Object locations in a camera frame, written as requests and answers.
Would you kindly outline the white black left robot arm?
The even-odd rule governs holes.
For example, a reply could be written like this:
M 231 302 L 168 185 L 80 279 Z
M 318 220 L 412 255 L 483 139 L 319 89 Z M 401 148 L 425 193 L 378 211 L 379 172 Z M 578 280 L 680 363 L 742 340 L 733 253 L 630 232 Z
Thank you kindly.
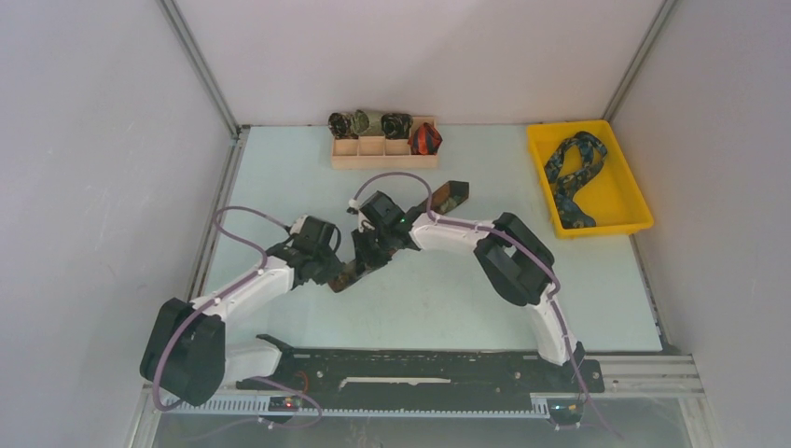
M 252 376 L 272 388 L 291 384 L 295 364 L 274 343 L 227 341 L 231 326 L 268 302 L 340 274 L 336 225 L 302 216 L 285 231 L 281 243 L 267 249 L 254 245 L 260 261 L 218 291 L 191 301 L 172 298 L 160 307 L 139 367 L 156 395 L 168 392 L 178 402 L 198 406 L 222 385 Z

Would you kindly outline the brown green patterned tie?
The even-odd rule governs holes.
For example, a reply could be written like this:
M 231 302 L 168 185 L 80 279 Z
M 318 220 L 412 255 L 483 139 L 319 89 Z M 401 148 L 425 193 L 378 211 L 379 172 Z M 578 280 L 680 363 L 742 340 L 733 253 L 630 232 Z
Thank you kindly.
M 469 184 L 464 181 L 451 180 L 436 189 L 429 199 L 417 204 L 418 217 L 427 209 L 438 214 L 446 214 L 464 203 L 469 196 Z M 336 293 L 351 287 L 369 273 L 358 276 L 354 272 L 354 259 L 344 264 L 341 273 L 330 283 L 330 289 Z

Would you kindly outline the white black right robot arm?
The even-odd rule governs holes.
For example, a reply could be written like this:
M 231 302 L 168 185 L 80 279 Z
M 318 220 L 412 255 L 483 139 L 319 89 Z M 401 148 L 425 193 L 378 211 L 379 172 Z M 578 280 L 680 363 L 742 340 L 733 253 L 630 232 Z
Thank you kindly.
M 560 282 L 553 271 L 554 256 L 514 214 L 495 220 L 454 219 L 424 204 L 403 211 L 378 191 L 361 202 L 349 201 L 358 219 L 354 236 L 372 243 L 386 263 L 398 250 L 442 251 L 475 258 L 494 291 L 505 301 L 527 310 L 545 360 L 542 375 L 548 386 L 565 390 L 580 376 L 577 362 L 584 349 L 569 329 L 557 299 Z

